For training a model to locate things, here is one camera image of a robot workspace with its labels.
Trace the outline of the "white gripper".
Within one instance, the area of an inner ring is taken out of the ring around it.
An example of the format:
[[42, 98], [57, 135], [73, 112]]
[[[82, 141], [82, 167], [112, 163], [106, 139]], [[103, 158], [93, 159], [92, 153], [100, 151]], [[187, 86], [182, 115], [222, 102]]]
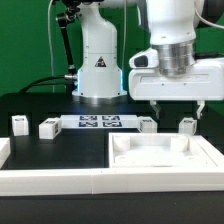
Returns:
[[151, 100], [157, 119], [161, 107], [156, 101], [197, 101], [196, 116], [201, 119], [205, 101], [224, 99], [224, 58], [197, 60], [177, 77], [161, 75], [157, 69], [133, 69], [129, 93], [134, 100]]

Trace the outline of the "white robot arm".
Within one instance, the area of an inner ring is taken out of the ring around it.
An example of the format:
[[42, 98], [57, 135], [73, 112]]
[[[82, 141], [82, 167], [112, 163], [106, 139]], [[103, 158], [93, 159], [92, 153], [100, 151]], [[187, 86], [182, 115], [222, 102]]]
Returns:
[[[129, 90], [117, 66], [117, 31], [101, 8], [135, 5], [139, 22], [151, 34], [150, 48], [129, 60]], [[224, 58], [195, 59], [195, 28], [203, 20], [204, 0], [103, 0], [81, 5], [83, 65], [73, 96], [84, 102], [111, 102], [126, 95], [148, 101], [224, 100]]]

